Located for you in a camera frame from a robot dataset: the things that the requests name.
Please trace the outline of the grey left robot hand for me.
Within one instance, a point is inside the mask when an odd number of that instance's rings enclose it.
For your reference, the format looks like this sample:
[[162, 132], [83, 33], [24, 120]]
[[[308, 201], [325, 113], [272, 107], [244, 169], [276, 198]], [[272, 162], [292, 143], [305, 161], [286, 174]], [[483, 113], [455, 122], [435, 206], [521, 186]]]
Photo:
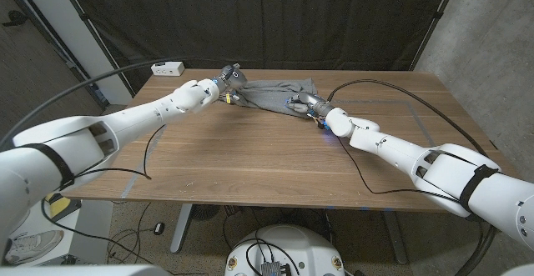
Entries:
[[217, 86], [220, 95], [239, 89], [247, 83], [246, 76], [240, 71], [238, 63], [223, 67], [211, 80]]

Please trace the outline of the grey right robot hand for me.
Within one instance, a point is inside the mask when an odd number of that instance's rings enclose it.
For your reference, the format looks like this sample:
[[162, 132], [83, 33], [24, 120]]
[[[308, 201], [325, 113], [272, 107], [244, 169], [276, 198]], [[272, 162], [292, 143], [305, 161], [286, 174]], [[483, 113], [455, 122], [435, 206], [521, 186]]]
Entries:
[[285, 106], [297, 113], [305, 113], [312, 118], [325, 118], [334, 109], [329, 102], [312, 93], [300, 92], [289, 98]]

